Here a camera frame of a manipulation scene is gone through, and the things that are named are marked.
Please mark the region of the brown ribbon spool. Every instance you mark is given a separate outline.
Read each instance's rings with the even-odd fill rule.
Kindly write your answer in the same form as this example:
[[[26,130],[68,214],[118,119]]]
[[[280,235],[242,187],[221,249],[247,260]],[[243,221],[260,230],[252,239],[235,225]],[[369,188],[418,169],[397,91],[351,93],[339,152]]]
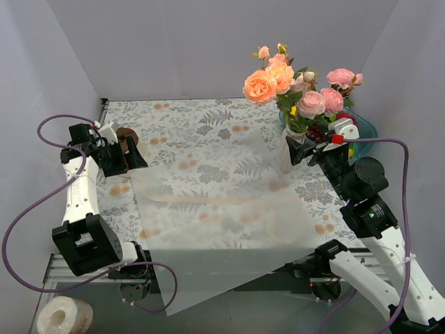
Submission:
[[[129,153],[127,137],[130,136],[130,137],[132,137],[132,139],[136,145],[136,148],[139,151],[142,158],[146,159],[147,146],[141,139],[139,139],[137,133],[133,129],[130,129],[128,127],[119,127],[116,130],[116,135],[117,135],[118,141],[120,143],[120,147],[121,147],[123,154]]]

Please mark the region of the peach flower stem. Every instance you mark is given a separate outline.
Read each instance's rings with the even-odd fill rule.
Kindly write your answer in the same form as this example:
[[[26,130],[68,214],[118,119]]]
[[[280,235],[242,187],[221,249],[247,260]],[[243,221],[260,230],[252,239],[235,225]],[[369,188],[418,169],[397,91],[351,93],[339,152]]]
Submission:
[[[276,102],[278,108],[282,111],[284,119],[291,112],[291,102],[288,98],[288,92],[295,83],[293,78],[294,70],[291,67],[291,59],[287,54],[287,46],[282,43],[277,44],[277,53],[274,57],[268,59],[266,71],[276,81]]]
[[[261,61],[261,69],[256,70],[244,81],[243,94],[252,104],[266,104],[276,98],[277,82],[266,69],[270,59],[270,51],[267,46],[260,47],[253,53]]]

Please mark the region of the cream ribbon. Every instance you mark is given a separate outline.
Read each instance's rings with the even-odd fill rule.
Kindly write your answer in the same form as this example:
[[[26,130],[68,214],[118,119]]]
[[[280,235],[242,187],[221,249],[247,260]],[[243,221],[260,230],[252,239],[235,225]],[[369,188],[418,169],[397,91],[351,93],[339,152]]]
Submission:
[[[186,226],[196,221],[212,224],[203,232],[239,234],[244,229],[269,238],[273,243],[293,244],[312,234],[312,218],[303,201],[286,193],[260,198],[158,196],[146,197],[150,204],[165,204],[174,212],[197,210],[198,217],[176,218]]]

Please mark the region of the white wrapping paper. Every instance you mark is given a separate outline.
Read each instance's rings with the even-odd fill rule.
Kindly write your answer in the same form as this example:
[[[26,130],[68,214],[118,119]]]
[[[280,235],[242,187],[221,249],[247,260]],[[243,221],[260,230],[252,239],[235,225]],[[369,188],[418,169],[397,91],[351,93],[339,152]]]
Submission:
[[[177,259],[180,251],[254,250],[261,252],[266,257],[266,262],[257,264],[253,271],[264,275],[310,254],[322,242],[310,214],[310,236],[293,244],[279,244],[273,243],[269,238],[262,239],[248,229],[239,234],[226,232],[219,235],[220,230],[217,228],[215,233],[207,234],[203,229],[210,228],[210,223],[196,221],[192,226],[186,226],[181,221],[175,221],[176,218],[189,216],[197,218],[196,209],[174,212],[165,204],[153,205],[146,199],[148,195],[260,198],[275,193],[286,193],[299,198],[276,166],[259,132],[246,134],[235,143],[193,148],[186,156],[170,164],[141,168],[132,173],[131,182],[136,194],[145,243],[156,262],[156,277],[168,315],[181,312],[244,283],[242,280],[235,280],[232,285],[224,278],[220,280],[214,277],[205,283],[199,282],[199,288],[195,288],[191,282],[179,284],[175,269],[185,269]]]

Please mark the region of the pink flower stems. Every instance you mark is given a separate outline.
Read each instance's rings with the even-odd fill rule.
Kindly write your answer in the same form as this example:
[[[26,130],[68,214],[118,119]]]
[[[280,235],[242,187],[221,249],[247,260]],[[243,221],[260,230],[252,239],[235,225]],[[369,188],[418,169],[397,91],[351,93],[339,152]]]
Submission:
[[[289,97],[291,106],[298,108],[298,116],[289,116],[289,127],[293,132],[306,132],[324,114],[325,100],[315,88],[314,72],[296,72],[294,80]]]

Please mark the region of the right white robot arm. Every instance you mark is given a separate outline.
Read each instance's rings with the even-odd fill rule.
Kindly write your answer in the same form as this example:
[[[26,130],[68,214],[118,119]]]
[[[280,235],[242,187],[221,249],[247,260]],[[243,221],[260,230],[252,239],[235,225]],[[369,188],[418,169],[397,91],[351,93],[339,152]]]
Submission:
[[[379,331],[443,333],[444,297],[434,288],[410,249],[408,218],[398,221],[379,193],[389,186],[383,165],[372,157],[348,161],[352,141],[333,134],[326,143],[305,147],[287,137],[292,165],[311,157],[340,199],[346,225],[370,250],[388,277],[374,274],[340,241],[328,241],[314,251],[315,270],[322,276],[346,280],[385,317]]]

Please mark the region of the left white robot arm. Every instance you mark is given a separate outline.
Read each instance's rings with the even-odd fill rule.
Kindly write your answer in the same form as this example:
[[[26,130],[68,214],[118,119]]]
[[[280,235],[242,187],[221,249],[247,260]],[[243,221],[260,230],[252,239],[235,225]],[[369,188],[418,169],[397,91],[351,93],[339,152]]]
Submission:
[[[132,278],[141,278],[148,269],[142,247],[135,241],[121,241],[100,215],[97,203],[98,173],[111,177],[147,167],[137,148],[138,137],[112,122],[79,123],[69,131],[71,141],[60,160],[71,185],[62,225],[52,230],[52,239],[76,276],[124,266]]]

